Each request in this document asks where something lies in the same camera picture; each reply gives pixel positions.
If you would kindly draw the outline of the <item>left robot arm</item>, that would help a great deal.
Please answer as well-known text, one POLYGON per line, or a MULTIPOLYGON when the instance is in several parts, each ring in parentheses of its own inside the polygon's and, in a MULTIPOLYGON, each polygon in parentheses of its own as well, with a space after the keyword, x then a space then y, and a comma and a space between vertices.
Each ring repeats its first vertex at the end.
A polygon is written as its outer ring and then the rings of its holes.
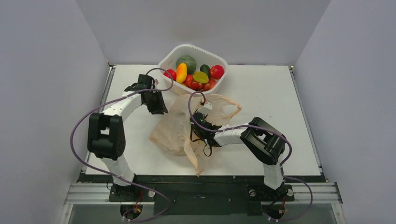
POLYGON ((124 90, 120 101, 89 116, 88 151, 101 159, 108 171, 114 174, 114 195, 128 201, 135 200, 141 194, 139 187, 134 184, 135 173, 123 155, 126 148, 124 121, 142 105, 153 115, 168 113, 156 83, 153 77, 140 74, 138 81, 124 90))

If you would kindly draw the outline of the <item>orange translucent plastic bag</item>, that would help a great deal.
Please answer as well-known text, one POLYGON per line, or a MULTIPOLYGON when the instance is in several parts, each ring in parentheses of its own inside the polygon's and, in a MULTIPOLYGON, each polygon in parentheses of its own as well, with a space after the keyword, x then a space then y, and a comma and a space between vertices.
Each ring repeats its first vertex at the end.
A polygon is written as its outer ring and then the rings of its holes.
MULTIPOLYGON (((149 140, 169 154, 186 156, 195 169, 195 175, 200 176, 210 160, 203 154, 209 148, 202 141, 192 142, 190 139, 189 97, 189 94, 185 94, 176 98, 169 113, 151 131, 149 140)), ((206 96, 206 100, 212 104, 212 111, 208 113, 206 121, 217 126, 226 125, 242 109, 237 102, 219 94, 206 96)))

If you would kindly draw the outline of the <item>yellow orange mango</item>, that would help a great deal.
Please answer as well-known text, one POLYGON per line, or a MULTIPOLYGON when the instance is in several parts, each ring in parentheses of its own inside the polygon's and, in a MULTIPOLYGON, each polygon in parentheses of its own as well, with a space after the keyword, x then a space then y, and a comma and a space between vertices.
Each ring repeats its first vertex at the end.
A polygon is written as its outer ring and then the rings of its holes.
POLYGON ((206 83, 208 83, 208 81, 209 81, 209 76, 205 73, 205 72, 202 72, 202 71, 196 71, 194 74, 193 74, 193 79, 196 81, 196 82, 198 82, 198 83, 202 83, 202 84, 206 84, 206 83))

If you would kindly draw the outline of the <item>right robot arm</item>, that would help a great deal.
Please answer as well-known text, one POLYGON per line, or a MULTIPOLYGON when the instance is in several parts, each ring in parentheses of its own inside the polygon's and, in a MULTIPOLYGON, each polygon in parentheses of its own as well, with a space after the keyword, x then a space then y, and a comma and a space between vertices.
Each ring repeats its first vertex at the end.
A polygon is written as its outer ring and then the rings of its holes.
POLYGON ((194 113, 190 120, 191 133, 209 148, 245 145, 263 164, 264 195, 269 199, 276 199, 281 195, 284 184, 281 158, 289 143, 284 135, 259 117, 239 126, 214 125, 201 112, 194 113))

